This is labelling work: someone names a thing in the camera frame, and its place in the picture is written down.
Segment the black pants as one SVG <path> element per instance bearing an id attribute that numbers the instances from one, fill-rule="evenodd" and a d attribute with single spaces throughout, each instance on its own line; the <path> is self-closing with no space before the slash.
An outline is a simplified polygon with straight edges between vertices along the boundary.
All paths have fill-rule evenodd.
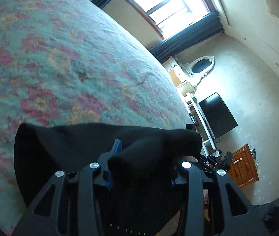
<path id="1" fill-rule="evenodd" d="M 76 173 L 114 141 L 122 149 L 107 160 L 107 189 L 94 182 L 103 235 L 155 235 L 184 204 L 177 161 L 201 152 L 202 137 L 188 129 L 114 126 L 99 123 L 44 128 L 23 123 L 14 140 L 14 171 L 28 208 L 57 171 Z"/>

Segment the wooden door cabinet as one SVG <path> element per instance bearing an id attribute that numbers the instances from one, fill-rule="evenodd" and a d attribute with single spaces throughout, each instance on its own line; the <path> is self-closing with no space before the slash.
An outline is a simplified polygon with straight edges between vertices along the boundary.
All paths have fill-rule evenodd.
<path id="1" fill-rule="evenodd" d="M 231 169 L 228 174 L 240 189 L 259 181 L 256 164 L 248 144 L 232 154 Z"/>

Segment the black flat television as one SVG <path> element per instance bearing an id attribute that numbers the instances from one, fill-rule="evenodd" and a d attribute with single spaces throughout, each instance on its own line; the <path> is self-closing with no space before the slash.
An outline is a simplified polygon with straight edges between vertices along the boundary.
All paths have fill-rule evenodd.
<path id="1" fill-rule="evenodd" d="M 200 101 L 199 106 L 214 138 L 219 138 L 238 126 L 231 111 L 218 92 Z"/>

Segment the white tv console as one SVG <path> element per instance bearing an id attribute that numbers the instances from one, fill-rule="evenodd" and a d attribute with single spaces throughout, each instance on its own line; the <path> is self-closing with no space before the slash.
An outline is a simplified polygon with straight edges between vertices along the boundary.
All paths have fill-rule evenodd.
<path id="1" fill-rule="evenodd" d="M 205 117 L 198 100 L 192 93 L 189 92 L 186 93 L 184 100 L 192 121 L 196 122 L 196 131 L 202 136 L 201 153 L 204 156 L 212 155 L 214 157 L 219 157 L 221 154 L 216 146 L 214 133 L 209 126 L 208 120 Z"/>

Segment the white dressing table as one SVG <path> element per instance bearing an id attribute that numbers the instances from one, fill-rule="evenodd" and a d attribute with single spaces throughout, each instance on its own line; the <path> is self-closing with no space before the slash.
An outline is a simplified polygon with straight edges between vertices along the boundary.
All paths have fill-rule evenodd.
<path id="1" fill-rule="evenodd" d="M 173 57 L 170 57 L 162 65 L 168 71 L 168 74 L 170 75 L 172 82 L 179 93 L 186 96 L 187 93 L 193 94 L 195 92 L 190 78 Z"/>

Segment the white oval vanity mirror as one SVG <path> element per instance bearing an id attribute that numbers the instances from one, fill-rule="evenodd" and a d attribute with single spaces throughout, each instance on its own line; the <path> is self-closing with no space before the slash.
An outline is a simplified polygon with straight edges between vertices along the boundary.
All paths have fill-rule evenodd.
<path id="1" fill-rule="evenodd" d="M 202 56 L 184 65 L 190 75 L 189 83 L 193 88 L 196 88 L 202 79 L 214 69 L 214 65 L 215 58 L 213 56 Z"/>

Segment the right dark blue curtain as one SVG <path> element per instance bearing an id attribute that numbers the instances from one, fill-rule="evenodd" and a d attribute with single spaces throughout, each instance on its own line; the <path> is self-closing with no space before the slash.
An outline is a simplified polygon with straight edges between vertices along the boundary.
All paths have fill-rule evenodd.
<path id="1" fill-rule="evenodd" d="M 223 31 L 224 28 L 219 13 L 214 11 L 174 36 L 155 45 L 153 48 L 149 49 L 149 51 L 160 63 L 164 63 L 171 56 L 176 56 L 184 50 L 220 34 Z"/>

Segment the bright window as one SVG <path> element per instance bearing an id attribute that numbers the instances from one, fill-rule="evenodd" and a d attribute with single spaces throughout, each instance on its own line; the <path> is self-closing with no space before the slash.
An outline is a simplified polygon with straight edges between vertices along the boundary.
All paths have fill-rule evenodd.
<path id="1" fill-rule="evenodd" d="M 126 0 L 165 40 L 215 11 L 211 0 Z"/>

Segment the floral bedspread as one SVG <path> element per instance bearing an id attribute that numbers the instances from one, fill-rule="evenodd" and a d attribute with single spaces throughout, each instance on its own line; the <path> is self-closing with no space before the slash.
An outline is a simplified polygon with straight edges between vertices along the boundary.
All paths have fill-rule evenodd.
<path id="1" fill-rule="evenodd" d="M 184 128 L 160 62 L 89 0 L 0 0 L 0 230 L 25 211 L 13 167 L 22 123 Z"/>

